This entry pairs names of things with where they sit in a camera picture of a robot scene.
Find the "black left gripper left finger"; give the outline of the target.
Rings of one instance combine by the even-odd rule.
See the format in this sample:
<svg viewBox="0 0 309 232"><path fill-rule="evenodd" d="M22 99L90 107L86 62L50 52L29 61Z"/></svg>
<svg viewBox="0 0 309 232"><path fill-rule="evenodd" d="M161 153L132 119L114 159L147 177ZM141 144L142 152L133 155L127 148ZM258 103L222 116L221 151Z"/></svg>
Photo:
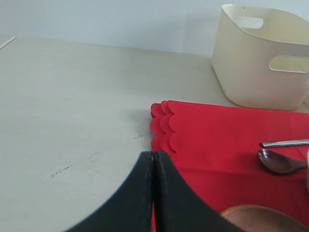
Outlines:
<svg viewBox="0 0 309 232"><path fill-rule="evenodd" d="M154 153L141 152L119 189L69 232L149 232L152 220Z"/></svg>

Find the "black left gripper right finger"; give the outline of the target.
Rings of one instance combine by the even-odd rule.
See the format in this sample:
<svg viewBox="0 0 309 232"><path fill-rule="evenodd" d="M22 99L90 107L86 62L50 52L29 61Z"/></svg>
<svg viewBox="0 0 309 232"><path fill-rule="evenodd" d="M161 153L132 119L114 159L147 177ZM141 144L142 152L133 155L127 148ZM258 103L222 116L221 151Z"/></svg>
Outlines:
<svg viewBox="0 0 309 232"><path fill-rule="evenodd" d="M240 232L186 183L165 152L154 152L153 202L157 232Z"/></svg>

